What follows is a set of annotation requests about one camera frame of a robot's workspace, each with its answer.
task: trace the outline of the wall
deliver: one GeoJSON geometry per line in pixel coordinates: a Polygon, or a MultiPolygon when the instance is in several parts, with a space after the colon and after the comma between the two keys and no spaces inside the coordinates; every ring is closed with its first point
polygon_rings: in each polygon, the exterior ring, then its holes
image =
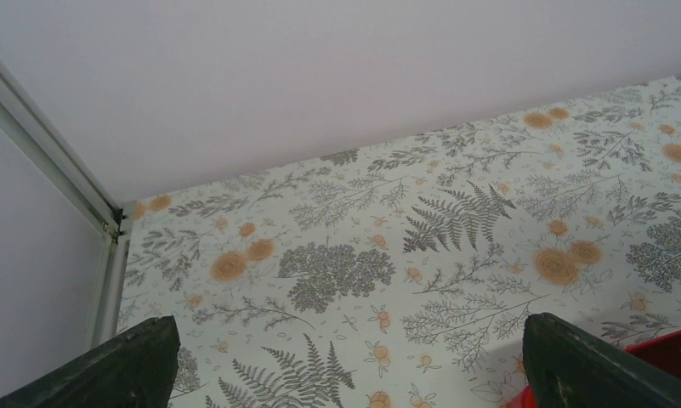
{"type": "Polygon", "coordinates": [[[6,0],[0,59],[117,201],[681,71],[681,0],[6,0]]]}
{"type": "Polygon", "coordinates": [[[0,397],[86,351],[104,250],[98,230],[0,130],[0,397]]]}

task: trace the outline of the white metal frame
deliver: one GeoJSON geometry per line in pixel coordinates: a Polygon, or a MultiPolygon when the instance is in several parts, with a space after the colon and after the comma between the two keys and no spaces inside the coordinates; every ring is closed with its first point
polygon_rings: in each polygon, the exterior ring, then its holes
{"type": "Polygon", "coordinates": [[[0,128],[105,238],[86,327],[91,349],[115,336],[129,242],[119,236],[122,213],[1,64],[0,128]]]}

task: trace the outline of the red bin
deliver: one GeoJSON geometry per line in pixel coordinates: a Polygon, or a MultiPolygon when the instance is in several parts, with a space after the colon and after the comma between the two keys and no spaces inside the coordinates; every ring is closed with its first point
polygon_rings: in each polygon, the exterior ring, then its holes
{"type": "MultiPolygon", "coordinates": [[[[681,330],[626,348],[639,359],[681,379],[681,330]]],[[[513,398],[507,408],[536,408],[530,387],[513,398]]]]}

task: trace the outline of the fern print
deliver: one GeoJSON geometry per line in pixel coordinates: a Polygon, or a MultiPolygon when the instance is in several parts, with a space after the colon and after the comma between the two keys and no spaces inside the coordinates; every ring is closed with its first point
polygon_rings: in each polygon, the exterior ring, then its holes
{"type": "Polygon", "coordinates": [[[360,149],[341,151],[333,155],[321,156],[320,160],[332,162],[335,166],[344,166],[348,163],[355,163],[358,161],[358,151],[360,151],[360,149]]]}
{"type": "Polygon", "coordinates": [[[627,165],[638,166],[644,172],[651,170],[645,148],[630,137],[633,131],[584,131],[573,134],[580,145],[578,156],[586,157],[583,159],[585,167],[610,170],[611,160],[617,159],[627,165]]]}
{"type": "Polygon", "coordinates": [[[435,148],[432,147],[413,147],[409,150],[394,150],[390,153],[387,159],[375,159],[372,164],[367,167],[368,172],[376,172],[378,170],[392,170],[400,165],[412,166],[425,162],[428,155],[435,153],[435,148]]]}
{"type": "Polygon", "coordinates": [[[235,319],[239,318],[243,327],[248,327],[252,320],[269,318],[264,324],[265,331],[279,324],[292,323],[295,320],[302,321],[313,330],[315,329],[307,320],[288,313],[285,306],[272,297],[265,298],[262,304],[256,304],[251,298],[243,296],[241,308],[231,308],[216,304],[213,305],[213,311],[207,309],[197,310],[192,316],[192,321],[201,325],[212,320],[215,316],[221,316],[225,325],[231,324],[235,319]]]}
{"type": "Polygon", "coordinates": [[[477,248],[478,235],[493,242],[493,227],[500,217],[510,219],[505,207],[515,208],[510,201],[502,198],[492,186],[485,193],[478,186],[468,182],[473,193],[455,190],[440,190],[451,200],[438,200],[418,197],[428,209],[413,207],[412,210],[422,219],[407,217],[415,230],[406,229],[403,252],[432,249],[438,252],[438,244],[450,251],[450,245],[462,249],[463,236],[473,249],[477,248]]]}
{"type": "MultiPolygon", "coordinates": [[[[310,337],[304,336],[307,360],[297,359],[297,355],[285,351],[262,347],[275,358],[279,371],[232,360],[233,371],[246,388],[226,382],[222,377],[218,379],[230,408],[305,408],[329,404],[343,408],[339,389],[341,385],[355,389],[351,373],[340,365],[332,342],[323,360],[310,337]]],[[[219,406],[209,395],[205,400],[207,407],[219,406]]]]}
{"type": "Polygon", "coordinates": [[[336,225],[351,210],[365,210],[375,202],[397,207],[406,196],[406,186],[403,177],[388,180],[381,173],[369,173],[347,184],[317,181],[310,185],[309,193],[314,204],[298,204],[290,210],[303,231],[336,225]]]}

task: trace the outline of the floral wallpaper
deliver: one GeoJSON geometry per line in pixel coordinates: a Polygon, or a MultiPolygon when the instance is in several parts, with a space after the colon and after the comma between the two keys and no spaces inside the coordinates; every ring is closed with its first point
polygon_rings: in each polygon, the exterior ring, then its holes
{"type": "Polygon", "coordinates": [[[174,315],[171,406],[502,406],[552,312],[681,328],[681,76],[137,204],[118,330],[174,315]]]}

